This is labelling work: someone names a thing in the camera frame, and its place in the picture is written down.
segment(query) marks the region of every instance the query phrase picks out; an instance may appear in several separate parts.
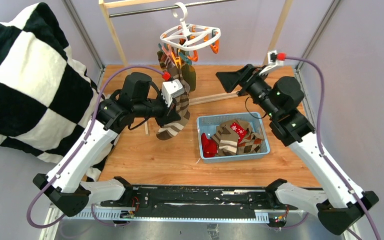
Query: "gray floor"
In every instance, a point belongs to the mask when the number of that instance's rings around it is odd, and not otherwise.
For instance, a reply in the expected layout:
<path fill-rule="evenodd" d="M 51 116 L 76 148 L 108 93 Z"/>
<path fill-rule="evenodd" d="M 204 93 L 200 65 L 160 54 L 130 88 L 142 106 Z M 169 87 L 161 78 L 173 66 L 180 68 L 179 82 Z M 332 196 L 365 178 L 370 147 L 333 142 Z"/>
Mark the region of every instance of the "gray floor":
<path fill-rule="evenodd" d="M 288 226 L 299 222 L 297 213 L 290 213 Z M 132 222 L 124 227 L 102 226 L 94 220 L 65 220 L 63 233 L 73 236 L 92 227 L 78 240 L 342 240 L 328 232 L 316 217 L 310 216 L 301 226 L 277 232 L 257 223 L 201 222 Z M 66 239 L 59 233 L 57 240 Z"/>

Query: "wooden table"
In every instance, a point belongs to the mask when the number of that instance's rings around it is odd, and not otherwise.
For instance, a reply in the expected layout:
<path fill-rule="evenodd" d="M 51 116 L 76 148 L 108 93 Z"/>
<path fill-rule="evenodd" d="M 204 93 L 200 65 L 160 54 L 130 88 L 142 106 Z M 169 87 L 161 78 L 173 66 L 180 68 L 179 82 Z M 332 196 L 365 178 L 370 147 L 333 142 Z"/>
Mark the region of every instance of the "wooden table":
<path fill-rule="evenodd" d="M 110 65 L 106 68 L 104 81 L 122 66 Z M 216 72 L 236 71 L 242 66 L 194 65 L 197 75 L 196 91 L 190 98 L 223 93 L 223 87 L 216 78 Z M 150 75 L 158 87 L 163 81 L 157 73 L 141 68 L 134 72 Z M 122 88 L 126 73 L 115 77 L 105 89 L 106 94 Z M 282 76 L 293 76 L 291 67 L 283 67 L 271 73 L 266 82 L 273 85 Z M 151 89 L 149 97 L 155 97 Z M 106 163 L 100 176 L 101 181 L 121 176 L 132 184 L 170 184 L 170 185 L 212 185 L 212 186 L 266 186 L 282 178 L 300 187 L 319 187 L 314 176 L 289 148 L 276 139 L 269 128 L 269 119 L 263 124 L 267 132 L 270 154 L 262 159 L 243 160 L 224 163 L 204 164 L 199 156 L 196 118 L 205 115 L 246 112 L 246 97 L 236 97 L 222 101 L 193 105 L 187 126 L 174 138 L 161 141 L 156 138 L 159 126 L 154 119 L 149 120 L 150 136 L 145 136 L 144 127 L 133 131 L 125 129 L 120 140 Z M 248 101 L 250 111 L 262 110 Z"/>

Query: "red connector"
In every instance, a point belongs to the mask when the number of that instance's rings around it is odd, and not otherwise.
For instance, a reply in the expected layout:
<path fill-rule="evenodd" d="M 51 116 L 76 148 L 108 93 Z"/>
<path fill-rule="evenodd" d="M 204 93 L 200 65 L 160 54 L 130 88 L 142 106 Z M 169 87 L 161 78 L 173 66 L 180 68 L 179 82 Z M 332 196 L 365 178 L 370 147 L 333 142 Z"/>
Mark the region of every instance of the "red connector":
<path fill-rule="evenodd" d="M 277 59 L 280 61 L 284 61 L 286 58 L 286 54 L 284 52 L 280 52 L 277 54 Z"/>
<path fill-rule="evenodd" d="M 162 78 L 163 78 L 165 81 L 168 81 L 168 80 L 170 80 L 171 75 L 170 75 L 167 71 L 165 71 L 164 74 L 162 74 Z"/>

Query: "light blue tray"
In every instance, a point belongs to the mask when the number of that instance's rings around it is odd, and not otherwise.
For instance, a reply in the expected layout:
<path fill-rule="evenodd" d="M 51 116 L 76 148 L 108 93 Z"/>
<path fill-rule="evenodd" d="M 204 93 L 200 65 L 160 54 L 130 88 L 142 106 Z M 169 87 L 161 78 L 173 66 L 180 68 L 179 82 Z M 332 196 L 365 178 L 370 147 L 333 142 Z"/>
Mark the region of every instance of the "light blue tray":
<path fill-rule="evenodd" d="M 258 118 L 261 117 L 261 115 L 257 112 L 252 112 L 252 114 Z M 209 138 L 210 136 L 215 134 L 215 130 L 217 126 L 219 126 L 221 123 L 225 121 L 232 120 L 232 119 L 240 119 L 240 120 L 249 122 L 252 128 L 254 129 L 254 132 L 264 136 L 264 140 L 261 143 L 261 152 L 252 153 L 252 154 L 234 155 L 234 156 L 204 157 L 202 152 L 201 134 L 206 133 L 207 137 Z M 270 146 L 268 145 L 267 135 L 265 134 L 262 120 L 252 117 L 248 112 L 200 116 L 196 120 L 196 124 L 198 127 L 199 152 L 201 154 L 202 160 L 206 164 L 249 160 L 249 159 L 260 159 L 270 152 Z"/>

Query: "white plastic drying hanger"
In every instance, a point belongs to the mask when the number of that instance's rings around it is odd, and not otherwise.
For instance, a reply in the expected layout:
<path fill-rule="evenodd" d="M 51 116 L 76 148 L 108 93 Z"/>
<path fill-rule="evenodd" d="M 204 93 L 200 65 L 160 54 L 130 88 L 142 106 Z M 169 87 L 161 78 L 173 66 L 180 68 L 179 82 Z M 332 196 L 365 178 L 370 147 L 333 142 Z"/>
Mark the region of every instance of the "white plastic drying hanger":
<path fill-rule="evenodd" d="M 187 18 L 186 6 L 182 2 L 176 2 L 174 5 L 177 5 L 183 11 L 183 17 L 179 19 L 180 20 L 179 26 L 170 28 L 161 34 L 160 39 L 163 43 L 166 43 L 170 46 L 173 46 L 175 48 L 178 48 L 184 51 L 194 51 L 194 50 L 199 50 L 204 47 L 207 47 L 211 44 L 214 44 L 215 41 L 217 41 L 220 38 L 221 31 L 217 27 L 186 24 L 185 23 L 185 19 Z M 175 11 L 175 9 L 171 10 L 171 12 L 175 18 L 178 17 L 178 14 Z M 196 30 L 201 30 L 201 31 L 191 32 L 190 29 L 192 29 L 192 27 L 194 27 Z M 212 36 L 213 31 L 216 32 L 216 34 L 212 38 L 209 38 L 207 41 L 197 44 L 198 41 L 203 40 L 206 36 Z M 183 45 L 178 43 L 180 39 L 185 40 Z"/>

